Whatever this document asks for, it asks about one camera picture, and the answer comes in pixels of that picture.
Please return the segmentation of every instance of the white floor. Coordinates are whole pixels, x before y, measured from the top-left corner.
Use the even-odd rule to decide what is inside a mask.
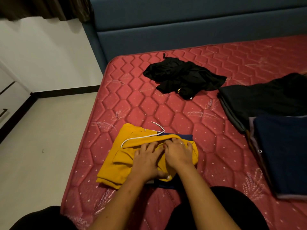
[[[0,229],[61,204],[96,94],[39,99],[0,144]]]

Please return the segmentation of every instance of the drawer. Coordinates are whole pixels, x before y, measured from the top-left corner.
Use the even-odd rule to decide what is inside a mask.
[[[0,95],[0,113],[3,112],[3,109],[7,109],[0,117],[0,128],[21,107],[29,96],[30,94],[17,82]]]
[[[0,92],[9,86],[14,80],[0,68]]]

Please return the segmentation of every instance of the forearm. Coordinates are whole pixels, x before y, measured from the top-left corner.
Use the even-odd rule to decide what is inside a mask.
[[[124,229],[143,186],[143,181],[135,176],[129,175],[125,183],[90,226],[89,230]]]
[[[240,230],[193,165],[178,171],[198,230]]]

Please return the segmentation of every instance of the white wall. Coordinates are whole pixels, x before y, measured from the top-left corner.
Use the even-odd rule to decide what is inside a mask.
[[[0,66],[31,92],[100,85],[102,80],[78,19],[1,20]]]

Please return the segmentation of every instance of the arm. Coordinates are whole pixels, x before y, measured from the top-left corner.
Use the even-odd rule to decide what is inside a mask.
[[[144,184],[156,177],[167,177],[167,174],[157,169],[157,159],[163,152],[163,147],[154,151],[156,146],[157,142],[152,142],[149,145],[143,144],[140,150],[135,152],[132,170],[127,180],[93,222],[89,230],[124,229]]]
[[[178,173],[189,199],[198,230],[240,230],[210,187],[198,174],[192,162],[192,144],[188,148],[173,138],[164,143],[165,158]]]

